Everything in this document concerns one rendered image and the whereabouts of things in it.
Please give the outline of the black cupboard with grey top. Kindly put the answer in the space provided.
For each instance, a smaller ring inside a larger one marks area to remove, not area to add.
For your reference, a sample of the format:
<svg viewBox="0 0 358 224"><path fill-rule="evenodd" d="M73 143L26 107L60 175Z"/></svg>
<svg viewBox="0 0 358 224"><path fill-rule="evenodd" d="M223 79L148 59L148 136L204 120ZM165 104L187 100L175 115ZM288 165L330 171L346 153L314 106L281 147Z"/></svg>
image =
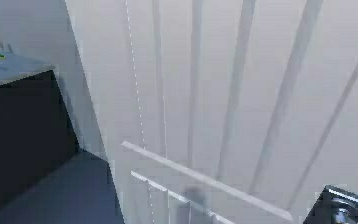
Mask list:
<svg viewBox="0 0 358 224"><path fill-rule="evenodd" d="M5 53L0 59L0 210L78 149L55 67Z"/></svg>

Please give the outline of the white panelled room door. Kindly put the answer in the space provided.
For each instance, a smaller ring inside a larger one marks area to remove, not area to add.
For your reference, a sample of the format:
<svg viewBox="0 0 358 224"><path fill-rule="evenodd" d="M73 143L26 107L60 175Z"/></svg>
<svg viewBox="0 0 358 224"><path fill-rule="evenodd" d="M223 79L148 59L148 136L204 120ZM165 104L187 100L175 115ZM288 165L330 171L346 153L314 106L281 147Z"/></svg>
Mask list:
<svg viewBox="0 0 358 224"><path fill-rule="evenodd" d="M65 2L125 224L358 194L358 0Z"/></svg>

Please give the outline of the black shiny box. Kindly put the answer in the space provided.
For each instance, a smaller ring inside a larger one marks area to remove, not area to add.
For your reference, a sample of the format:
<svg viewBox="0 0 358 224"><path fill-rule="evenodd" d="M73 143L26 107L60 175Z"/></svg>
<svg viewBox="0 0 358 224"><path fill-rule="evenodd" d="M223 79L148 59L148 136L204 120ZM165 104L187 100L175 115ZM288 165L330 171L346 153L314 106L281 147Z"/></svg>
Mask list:
<svg viewBox="0 0 358 224"><path fill-rule="evenodd" d="M358 194L326 185L303 224L357 224Z"/></svg>

